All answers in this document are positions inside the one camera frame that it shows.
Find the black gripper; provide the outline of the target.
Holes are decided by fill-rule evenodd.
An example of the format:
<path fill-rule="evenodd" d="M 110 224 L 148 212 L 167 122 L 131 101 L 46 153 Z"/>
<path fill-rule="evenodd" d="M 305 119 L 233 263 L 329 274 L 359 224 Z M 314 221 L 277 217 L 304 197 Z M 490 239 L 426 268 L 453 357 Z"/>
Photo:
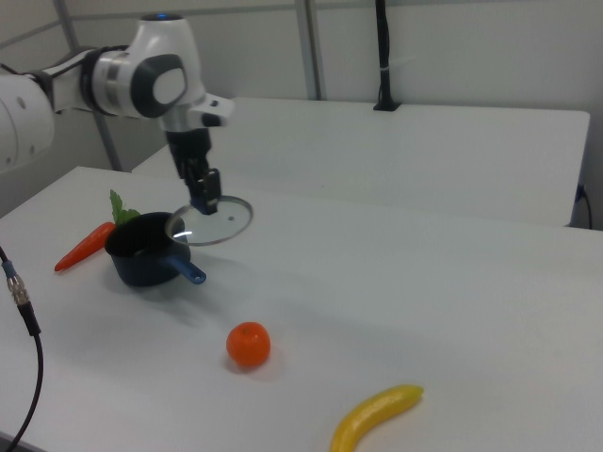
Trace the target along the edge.
<path fill-rule="evenodd" d="M 174 165 L 187 185 L 190 204 L 204 215 L 218 212 L 221 198 L 220 172 L 210 169 L 207 154 L 211 138 L 206 128 L 186 132 L 166 132 Z"/>

